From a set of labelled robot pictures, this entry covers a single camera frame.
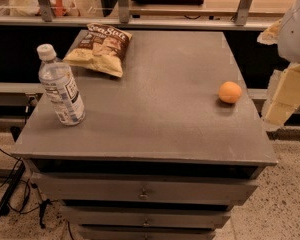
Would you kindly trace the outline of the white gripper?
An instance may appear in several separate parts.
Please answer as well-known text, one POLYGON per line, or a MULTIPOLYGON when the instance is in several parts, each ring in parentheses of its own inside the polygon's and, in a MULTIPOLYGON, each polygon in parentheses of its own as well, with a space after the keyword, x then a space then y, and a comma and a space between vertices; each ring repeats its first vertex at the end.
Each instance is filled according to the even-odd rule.
POLYGON ((278 43, 279 56, 292 62, 283 71, 273 72, 261 112, 266 127, 282 127, 300 107, 300 0, 294 2, 282 20, 261 32, 257 42, 278 43))

